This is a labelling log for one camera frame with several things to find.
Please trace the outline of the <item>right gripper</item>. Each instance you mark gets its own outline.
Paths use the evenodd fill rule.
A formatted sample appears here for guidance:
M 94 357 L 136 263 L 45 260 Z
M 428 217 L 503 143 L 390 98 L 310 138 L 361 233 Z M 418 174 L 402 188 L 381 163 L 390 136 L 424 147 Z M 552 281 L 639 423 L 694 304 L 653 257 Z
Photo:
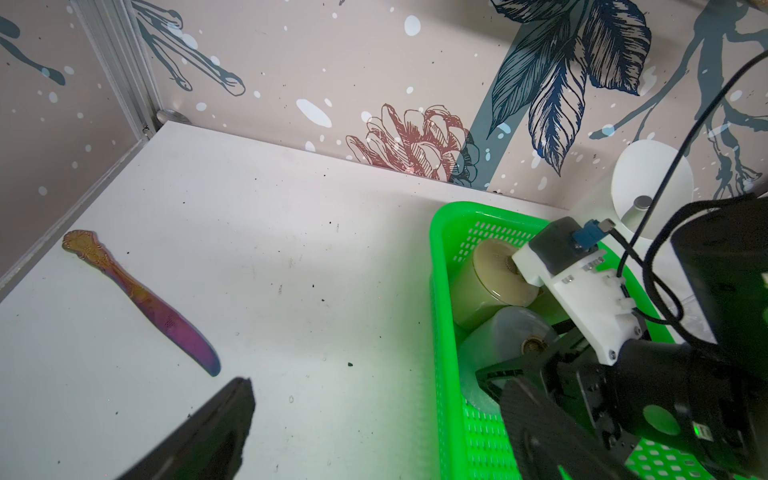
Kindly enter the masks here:
M 626 466 L 643 440 L 691 454 L 717 479 L 767 475 L 767 383 L 687 344 L 630 340 L 612 366 L 578 331 L 476 374 L 500 406 L 523 377 Z

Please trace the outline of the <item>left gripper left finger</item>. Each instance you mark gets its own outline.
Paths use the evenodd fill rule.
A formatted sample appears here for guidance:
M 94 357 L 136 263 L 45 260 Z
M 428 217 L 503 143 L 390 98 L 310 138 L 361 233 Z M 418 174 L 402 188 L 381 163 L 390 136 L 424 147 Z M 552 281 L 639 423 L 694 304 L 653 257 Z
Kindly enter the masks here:
M 256 399 L 252 382 L 236 377 L 123 479 L 232 479 L 243 463 Z

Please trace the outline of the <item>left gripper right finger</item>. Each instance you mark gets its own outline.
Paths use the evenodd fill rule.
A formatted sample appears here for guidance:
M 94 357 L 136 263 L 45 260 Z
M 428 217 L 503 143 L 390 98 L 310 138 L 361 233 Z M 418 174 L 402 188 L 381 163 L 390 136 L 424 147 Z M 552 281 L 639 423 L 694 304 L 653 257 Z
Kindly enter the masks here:
M 500 410 L 523 479 L 637 477 L 523 377 L 506 382 Z

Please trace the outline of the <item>blue-grey tea canister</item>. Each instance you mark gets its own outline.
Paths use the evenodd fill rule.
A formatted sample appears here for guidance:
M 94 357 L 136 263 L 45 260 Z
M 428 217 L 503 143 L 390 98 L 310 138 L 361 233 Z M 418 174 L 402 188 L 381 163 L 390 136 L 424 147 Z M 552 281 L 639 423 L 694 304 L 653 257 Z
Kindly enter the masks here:
M 536 313 L 522 307 L 502 308 L 458 348 L 462 395 L 481 413 L 499 414 L 498 403 L 480 388 L 476 372 L 530 351 L 543 351 L 557 339 L 555 329 Z

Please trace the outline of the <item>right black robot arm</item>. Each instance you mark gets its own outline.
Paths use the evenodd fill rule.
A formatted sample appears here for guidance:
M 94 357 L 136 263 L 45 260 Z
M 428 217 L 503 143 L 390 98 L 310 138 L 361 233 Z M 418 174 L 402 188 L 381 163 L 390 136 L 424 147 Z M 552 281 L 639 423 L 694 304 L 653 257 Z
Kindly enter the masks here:
M 601 270 L 614 224 L 547 225 L 514 257 L 572 328 L 479 370 L 524 479 L 627 479 L 640 440 L 693 455 L 717 479 L 767 475 L 767 203 L 751 195 L 680 208 L 637 257 L 658 323 L 651 340 L 622 278 Z

